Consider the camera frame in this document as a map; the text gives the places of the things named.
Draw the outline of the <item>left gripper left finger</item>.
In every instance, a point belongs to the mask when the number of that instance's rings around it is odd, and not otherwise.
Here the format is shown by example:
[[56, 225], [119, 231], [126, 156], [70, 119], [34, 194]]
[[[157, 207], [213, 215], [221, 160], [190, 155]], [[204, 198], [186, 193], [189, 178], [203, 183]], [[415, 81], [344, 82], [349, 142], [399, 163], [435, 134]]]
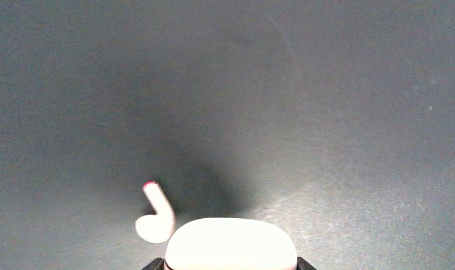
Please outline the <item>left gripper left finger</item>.
[[164, 259], [155, 258], [141, 270], [164, 270]]

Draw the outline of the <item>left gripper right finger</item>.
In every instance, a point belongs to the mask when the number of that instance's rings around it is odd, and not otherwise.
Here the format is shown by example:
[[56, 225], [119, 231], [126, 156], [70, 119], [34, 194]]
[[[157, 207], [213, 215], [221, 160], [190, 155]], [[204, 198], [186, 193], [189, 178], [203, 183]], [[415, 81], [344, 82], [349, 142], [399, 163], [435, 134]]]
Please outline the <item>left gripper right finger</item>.
[[298, 257], [297, 258], [297, 270], [317, 270], [313, 267], [309, 262], [307, 262], [304, 258]]

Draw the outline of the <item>white earbud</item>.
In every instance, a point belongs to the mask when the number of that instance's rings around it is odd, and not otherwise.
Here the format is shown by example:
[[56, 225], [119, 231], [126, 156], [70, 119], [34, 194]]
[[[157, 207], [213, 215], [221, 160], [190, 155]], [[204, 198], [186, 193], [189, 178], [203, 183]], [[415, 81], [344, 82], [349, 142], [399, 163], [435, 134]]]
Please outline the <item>white earbud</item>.
[[143, 215], [136, 220], [136, 233], [150, 243], [166, 242], [175, 230], [175, 212], [156, 181], [145, 183], [142, 190], [150, 202], [154, 214]]

